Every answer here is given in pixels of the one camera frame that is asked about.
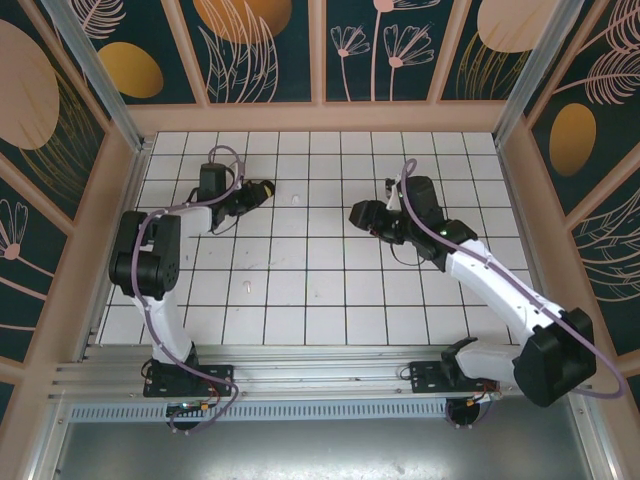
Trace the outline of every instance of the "gray metal floor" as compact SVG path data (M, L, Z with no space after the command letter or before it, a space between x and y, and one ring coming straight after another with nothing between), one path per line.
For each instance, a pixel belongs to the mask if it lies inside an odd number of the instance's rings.
M162 424L76 424L61 480L591 478L568 406L499 402L473 430L442 419L228 422L188 438Z

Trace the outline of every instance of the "yellow oval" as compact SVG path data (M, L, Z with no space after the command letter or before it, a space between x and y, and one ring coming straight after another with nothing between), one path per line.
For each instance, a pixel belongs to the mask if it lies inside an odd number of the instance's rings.
M491 50L532 50L544 31L557 0L484 0L478 11L478 35Z
M120 93L134 98L150 98L164 86L162 70L140 47L114 42L100 49L98 56Z
M38 44L0 20L0 138L35 150L58 124L60 94L56 71Z
M596 119L584 105L570 103L553 122L549 153L556 172L570 177L589 160L596 143Z
M264 35L255 26L252 28L245 2L256 21L262 18L274 37L291 19L291 0L193 0L193 5L217 36L232 43L259 43Z

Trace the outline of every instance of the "enclosure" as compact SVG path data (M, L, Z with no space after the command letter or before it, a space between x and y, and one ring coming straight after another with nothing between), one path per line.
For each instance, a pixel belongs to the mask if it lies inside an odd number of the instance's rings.
M635 0L3 2L0 477L640 478L638 31ZM185 439L142 395L152 338L108 262L122 213L186 202L219 145L276 190L181 245L179 318L241 392ZM446 391L412 392L410 362L518 340L349 221L409 159L589 315L624 396L510 387L462 432ZM589 386L617 380L599 361Z

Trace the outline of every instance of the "metal base plate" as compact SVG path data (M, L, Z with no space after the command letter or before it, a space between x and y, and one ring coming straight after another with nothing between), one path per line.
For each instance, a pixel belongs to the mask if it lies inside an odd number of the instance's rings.
M233 365L199 365L195 367L202 373L212 377L233 381ZM142 394L147 398L175 398L212 396L208 382L185 372L176 365L152 362L145 375ZM213 384L221 397L231 396L231 389L226 385Z
M411 389L413 393L450 393L477 392L484 387L483 382L491 382L497 388L496 382L462 377L455 385L440 370L440 362L411 362L409 364Z

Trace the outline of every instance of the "grid tile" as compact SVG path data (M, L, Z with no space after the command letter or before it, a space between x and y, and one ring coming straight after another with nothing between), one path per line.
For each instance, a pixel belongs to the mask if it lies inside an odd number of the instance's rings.
M384 179L416 158L414 175L434 180L448 217L468 224L530 285L490 135L163 132L139 209L184 202L216 144L238 149L247 178L277 187L275 199L237 226L229 217L216 236L182 241L175 297L198 345L447 345L469 334L509 343L485 303L431 262L418 266L413 246L395 246L398 261L349 222L355 203L386 202ZM235 157L221 151L215 161L229 166ZM149 344L131 299L115 290L109 298L98 341Z

